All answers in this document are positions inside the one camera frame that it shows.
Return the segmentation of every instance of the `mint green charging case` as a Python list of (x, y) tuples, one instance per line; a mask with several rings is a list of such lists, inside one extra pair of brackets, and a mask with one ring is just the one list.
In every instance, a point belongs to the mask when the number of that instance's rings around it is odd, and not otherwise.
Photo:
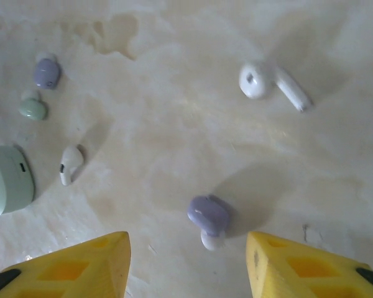
[(0, 146), (0, 215), (25, 208), (33, 201), (34, 184), (22, 153)]

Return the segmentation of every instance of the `yellow plastic object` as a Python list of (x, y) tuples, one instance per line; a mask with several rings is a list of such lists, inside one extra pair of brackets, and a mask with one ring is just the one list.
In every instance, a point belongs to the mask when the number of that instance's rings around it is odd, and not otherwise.
[(246, 261), (254, 298), (373, 298), (367, 264), (273, 235), (250, 232)]
[(122, 298), (129, 274), (129, 234), (116, 232), (26, 261), (0, 298)]

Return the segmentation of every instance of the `purple earbud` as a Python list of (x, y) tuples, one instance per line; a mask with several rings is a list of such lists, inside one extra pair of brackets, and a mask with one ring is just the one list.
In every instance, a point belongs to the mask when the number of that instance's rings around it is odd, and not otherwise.
[(35, 67), (34, 81), (43, 89), (55, 89), (60, 79), (61, 69), (58, 63), (49, 58), (41, 59)]
[(207, 249), (215, 250), (223, 244), (229, 214), (211, 196), (195, 197), (189, 205), (188, 217), (201, 228), (201, 241)]

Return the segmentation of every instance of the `marble surface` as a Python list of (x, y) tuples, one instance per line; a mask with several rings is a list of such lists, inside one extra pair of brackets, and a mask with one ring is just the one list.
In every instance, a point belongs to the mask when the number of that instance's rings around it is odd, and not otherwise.
[[(48, 119), (18, 113), (39, 52), (63, 77)], [(271, 58), (308, 91), (238, 86)], [(373, 0), (0, 1), (0, 145), (29, 159), (36, 200), (0, 217), (0, 270), (105, 233), (131, 235), (126, 297), (251, 297), (246, 232), (373, 266)], [(63, 187), (63, 149), (86, 166)], [(192, 197), (232, 205), (225, 246), (205, 250)]]

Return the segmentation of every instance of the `white earbud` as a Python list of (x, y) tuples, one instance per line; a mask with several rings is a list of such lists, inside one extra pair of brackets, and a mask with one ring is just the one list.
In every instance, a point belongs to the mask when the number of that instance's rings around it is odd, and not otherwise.
[(299, 111), (303, 112), (313, 105), (297, 82), (277, 65), (263, 62), (245, 65), (239, 75), (239, 85), (248, 98), (258, 99), (267, 95), (274, 83)]
[(83, 155), (76, 146), (67, 147), (62, 154), (60, 177), (63, 185), (71, 184), (71, 174), (84, 162)]

